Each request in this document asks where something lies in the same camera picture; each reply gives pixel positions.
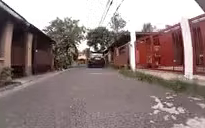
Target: green tree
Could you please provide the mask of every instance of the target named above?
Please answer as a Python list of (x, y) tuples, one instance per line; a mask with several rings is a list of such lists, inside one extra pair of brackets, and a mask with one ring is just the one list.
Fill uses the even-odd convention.
[(56, 18), (43, 31), (56, 42), (53, 45), (56, 69), (67, 68), (78, 58), (77, 45), (85, 33), (85, 28), (79, 26), (79, 20)]
[(113, 32), (105, 27), (97, 27), (87, 33), (87, 45), (93, 47), (95, 51), (105, 50), (113, 40)]
[(118, 34), (120, 31), (126, 26), (126, 21), (121, 17), (119, 13), (115, 13), (113, 17), (111, 17), (110, 27), (113, 31)]
[(142, 32), (154, 32), (156, 30), (156, 27), (153, 26), (151, 23), (144, 23)]

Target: road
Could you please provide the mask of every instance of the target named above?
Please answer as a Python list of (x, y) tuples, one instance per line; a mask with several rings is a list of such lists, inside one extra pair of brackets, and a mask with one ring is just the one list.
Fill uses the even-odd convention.
[(205, 99), (78, 68), (0, 98), (0, 128), (205, 128)]

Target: curb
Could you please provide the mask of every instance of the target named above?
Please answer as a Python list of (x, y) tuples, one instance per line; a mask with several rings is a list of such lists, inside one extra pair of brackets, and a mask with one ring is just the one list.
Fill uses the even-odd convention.
[(67, 70), (64, 70), (64, 71), (58, 71), (56, 73), (46, 75), (45, 77), (38, 78), (36, 80), (30, 80), (30, 81), (25, 82), (25, 83), (20, 84), (20, 85), (10, 85), (9, 87), (2, 88), (2, 89), (0, 89), (0, 98), (3, 98), (3, 97), (5, 97), (9, 94), (15, 93), (15, 92), (20, 91), (20, 90), (22, 90), (22, 89), (24, 89), (28, 86), (31, 86), (31, 85), (34, 85), (36, 83), (42, 82), (42, 81), (44, 81), (48, 78), (57, 76), (57, 75), (62, 74), (66, 71), (69, 71), (69, 70), (71, 70), (71, 69), (67, 69)]

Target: sky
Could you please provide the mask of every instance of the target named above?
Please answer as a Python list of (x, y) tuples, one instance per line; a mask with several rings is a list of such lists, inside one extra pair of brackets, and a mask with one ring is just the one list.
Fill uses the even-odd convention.
[[(3, 0), (27, 21), (45, 28), (56, 17), (79, 19), (80, 25), (87, 28), (98, 27), (107, 0)], [(107, 26), (117, 6), (122, 0), (114, 0), (103, 22)], [(127, 21), (125, 29), (142, 29), (143, 23), (150, 22), (162, 29), (165, 25), (174, 25), (182, 17), (192, 18), (204, 12), (194, 0), (124, 0), (119, 13)], [(86, 41), (79, 50), (85, 49)]]

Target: fence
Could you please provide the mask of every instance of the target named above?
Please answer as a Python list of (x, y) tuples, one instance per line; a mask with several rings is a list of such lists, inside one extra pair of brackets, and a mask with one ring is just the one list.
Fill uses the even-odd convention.
[(205, 74), (205, 14), (189, 20), (194, 58), (194, 73)]
[(137, 40), (136, 67), (183, 72), (184, 50), (180, 24)]

